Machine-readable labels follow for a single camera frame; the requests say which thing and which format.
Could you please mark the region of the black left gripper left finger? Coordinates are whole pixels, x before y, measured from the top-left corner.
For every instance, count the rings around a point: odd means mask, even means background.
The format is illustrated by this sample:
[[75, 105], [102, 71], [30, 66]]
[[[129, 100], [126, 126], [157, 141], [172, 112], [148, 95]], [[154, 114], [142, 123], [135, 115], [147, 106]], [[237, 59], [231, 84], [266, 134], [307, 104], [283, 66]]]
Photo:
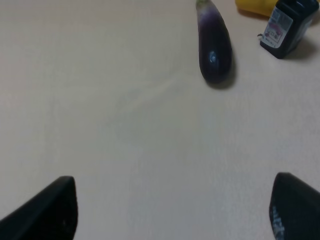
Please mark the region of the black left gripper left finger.
[[78, 226], [73, 176], [60, 176], [0, 220], [2, 240], [72, 240]]

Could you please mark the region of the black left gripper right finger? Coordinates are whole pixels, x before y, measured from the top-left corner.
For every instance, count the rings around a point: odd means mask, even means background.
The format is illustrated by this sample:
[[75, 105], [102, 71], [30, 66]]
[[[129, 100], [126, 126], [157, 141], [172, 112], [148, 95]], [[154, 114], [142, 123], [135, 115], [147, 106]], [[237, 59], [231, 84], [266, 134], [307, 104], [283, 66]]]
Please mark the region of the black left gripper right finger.
[[289, 172], [273, 182], [269, 220], [276, 240], [320, 238], [320, 192]]

